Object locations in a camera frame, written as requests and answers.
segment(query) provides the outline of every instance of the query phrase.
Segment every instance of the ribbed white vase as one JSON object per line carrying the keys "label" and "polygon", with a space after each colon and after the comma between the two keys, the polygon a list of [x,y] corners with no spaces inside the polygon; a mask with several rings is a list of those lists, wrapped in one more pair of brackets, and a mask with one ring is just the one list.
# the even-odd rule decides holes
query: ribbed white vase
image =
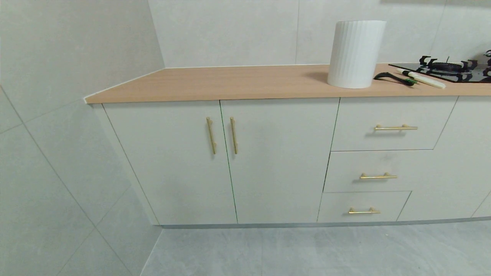
{"label": "ribbed white vase", "polygon": [[366,88],[379,57],[386,21],[336,23],[327,83],[344,88]]}

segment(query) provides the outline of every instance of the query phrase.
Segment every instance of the wooden countertop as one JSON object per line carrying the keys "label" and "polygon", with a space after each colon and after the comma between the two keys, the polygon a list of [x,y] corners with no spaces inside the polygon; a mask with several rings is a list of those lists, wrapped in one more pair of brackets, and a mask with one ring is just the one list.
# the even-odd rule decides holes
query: wooden countertop
{"label": "wooden countertop", "polygon": [[[405,86],[396,81],[376,81],[364,89],[327,84],[329,65],[169,68],[87,96],[88,104],[168,102],[236,99],[390,97],[390,96],[491,96],[491,83],[450,83],[445,89],[426,84]],[[396,73],[388,64],[377,64],[376,73]]]}

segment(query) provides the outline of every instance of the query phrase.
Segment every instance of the cabinet door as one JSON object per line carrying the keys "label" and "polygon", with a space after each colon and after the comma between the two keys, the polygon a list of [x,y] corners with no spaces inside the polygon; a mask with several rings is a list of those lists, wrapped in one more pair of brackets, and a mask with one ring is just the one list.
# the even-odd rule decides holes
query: cabinet door
{"label": "cabinet door", "polygon": [[316,222],[338,101],[221,101],[239,223]]}
{"label": "cabinet door", "polygon": [[470,218],[491,190],[491,97],[460,96],[399,221]]}
{"label": "cabinet door", "polygon": [[237,223],[218,101],[104,107],[161,224]]}

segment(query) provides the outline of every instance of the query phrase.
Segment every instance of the gray tile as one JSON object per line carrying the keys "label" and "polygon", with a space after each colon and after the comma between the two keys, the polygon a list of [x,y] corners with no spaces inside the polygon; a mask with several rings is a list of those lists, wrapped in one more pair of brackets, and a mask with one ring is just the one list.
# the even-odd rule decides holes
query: gray tile
{"label": "gray tile", "polygon": [[420,270],[394,269],[389,266],[385,267],[359,267],[354,264],[348,267],[334,268],[312,268],[308,270],[308,276],[436,276],[432,272]]}
{"label": "gray tile", "polygon": [[58,276],[87,275],[131,276],[97,230],[89,235],[58,274]]}
{"label": "gray tile", "polygon": [[488,273],[489,230],[480,221],[269,229],[263,233],[263,276]]}
{"label": "gray tile", "polygon": [[491,2],[448,0],[435,36],[431,55],[459,62],[477,59],[486,62],[491,49]]}
{"label": "gray tile", "polygon": [[258,229],[164,229],[142,276],[261,275]]}
{"label": "gray tile", "polygon": [[128,188],[97,225],[134,276],[139,276],[162,228],[151,225],[133,188]]}
{"label": "gray tile", "polygon": [[56,275],[94,228],[24,126],[0,135],[0,275]]}
{"label": "gray tile", "polygon": [[0,133],[22,124],[0,87]]}
{"label": "gray tile", "polygon": [[378,62],[418,61],[430,52],[444,4],[445,0],[302,0],[297,64],[329,63],[336,22],[348,20],[387,21]]}
{"label": "gray tile", "polygon": [[461,222],[405,227],[404,236],[420,249],[437,275],[471,276],[491,273],[489,222]]}
{"label": "gray tile", "polygon": [[1,3],[1,83],[24,121],[164,66],[146,0]]}
{"label": "gray tile", "polygon": [[295,64],[299,0],[150,0],[166,67]]}
{"label": "gray tile", "polygon": [[97,224],[130,182],[92,108],[80,100],[26,125],[89,219]]}

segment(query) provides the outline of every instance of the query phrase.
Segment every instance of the drawer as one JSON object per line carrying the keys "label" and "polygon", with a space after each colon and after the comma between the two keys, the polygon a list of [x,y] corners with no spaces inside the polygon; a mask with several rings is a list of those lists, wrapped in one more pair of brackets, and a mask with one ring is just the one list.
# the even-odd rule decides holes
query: drawer
{"label": "drawer", "polygon": [[[410,192],[325,193],[322,195],[317,222],[396,221],[409,194]],[[350,214],[350,210],[359,213]]]}
{"label": "drawer", "polygon": [[[433,149],[457,97],[341,98],[332,151]],[[417,130],[374,130],[417,127]]]}
{"label": "drawer", "polygon": [[431,182],[424,173],[431,154],[432,150],[332,152],[324,192],[413,190]]}

